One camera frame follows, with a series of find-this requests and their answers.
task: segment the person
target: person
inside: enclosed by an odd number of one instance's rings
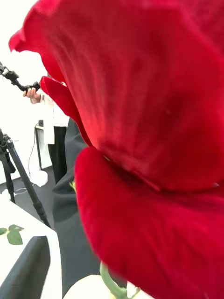
[[[35,88],[24,91],[24,97],[30,98],[32,104],[44,103],[44,143],[48,144],[49,155],[52,162],[55,182],[66,174],[66,158],[64,139],[69,118],[58,105],[44,92],[36,92]]]

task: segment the tripod leg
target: tripod leg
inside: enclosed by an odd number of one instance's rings
[[[21,176],[21,179],[27,189],[27,192],[29,193],[31,199],[32,199],[32,202],[33,202],[33,205],[34,205],[34,208],[35,210],[37,211],[38,215],[40,216],[41,220],[43,221],[43,223],[45,225],[47,225],[49,228],[50,228],[50,224],[48,222],[48,219],[47,219],[47,216],[45,214],[45,211],[43,209],[43,206],[42,206],[42,203],[41,201],[38,199],[37,195],[36,195],[36,192],[32,186],[32,184],[30,183],[30,180],[27,176],[27,173],[22,165],[22,162],[14,148],[14,145],[13,143],[8,140],[8,151],[15,163],[15,166]]]
[[[13,181],[11,178],[11,174],[3,167],[5,177],[6,177],[6,187],[8,189],[8,193],[10,194],[11,201],[15,203],[15,197],[14,197],[14,186],[13,186]]]

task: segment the black cable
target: black cable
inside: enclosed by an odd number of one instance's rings
[[[28,162],[29,179],[30,179],[30,176],[31,176],[31,174],[30,174],[30,169],[29,169],[29,165],[30,165],[30,159],[31,159],[31,156],[32,156],[33,151],[34,151],[34,146],[35,146],[35,127],[34,127],[34,145],[33,145],[33,147],[32,147],[31,154],[30,154],[30,156],[29,156],[29,162]]]

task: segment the cable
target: cable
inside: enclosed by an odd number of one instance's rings
[[[34,128],[34,144],[33,144],[33,147],[32,147],[32,150],[31,150],[31,153],[30,153],[30,156],[29,156],[29,162],[28,162],[29,179],[30,179],[30,176],[31,176],[31,174],[30,174],[30,168],[29,168],[29,166],[30,166],[30,159],[31,159],[31,156],[32,156],[33,151],[34,151],[34,146],[35,146],[35,128]],[[26,187],[23,187],[23,188],[19,188],[19,189],[15,190],[14,193],[15,193],[15,195],[21,195],[21,194],[25,194],[26,192],[27,192]]]
[[[31,154],[30,154],[30,156],[29,156],[29,162],[28,162],[29,179],[30,179],[30,176],[31,176],[31,175],[30,175],[30,169],[29,169],[30,158],[31,158],[31,156],[32,156],[32,154],[33,154],[34,146],[35,146],[35,128],[34,128],[34,145],[33,145],[33,147],[32,147]]]

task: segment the green leaf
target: green leaf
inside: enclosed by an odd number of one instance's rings
[[[0,235],[5,234],[7,231],[7,228],[0,228]]]
[[[12,230],[7,234],[8,242],[12,245],[22,245],[22,238],[20,233],[16,230]]]
[[[23,229],[24,229],[24,228],[21,228],[20,226],[15,225],[15,224],[10,225],[10,227],[8,228],[9,231],[16,230],[17,232],[20,232],[20,231],[22,231]]]

